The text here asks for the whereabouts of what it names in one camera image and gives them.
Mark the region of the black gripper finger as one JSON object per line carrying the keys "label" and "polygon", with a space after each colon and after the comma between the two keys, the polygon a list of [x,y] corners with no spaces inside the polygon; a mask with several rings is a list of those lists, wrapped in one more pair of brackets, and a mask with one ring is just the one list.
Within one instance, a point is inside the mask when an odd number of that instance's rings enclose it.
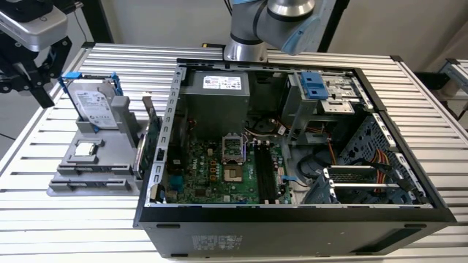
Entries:
{"label": "black gripper finger", "polygon": [[69,37],[64,37],[59,40],[51,46],[47,58],[40,67],[36,67],[29,75],[33,84],[31,93],[43,108],[49,108],[55,105],[44,86],[52,79],[57,79],[61,76],[71,47],[72,41]]}
{"label": "black gripper finger", "polygon": [[1,62],[1,93],[9,93],[13,90],[29,91],[29,82],[12,64]]}

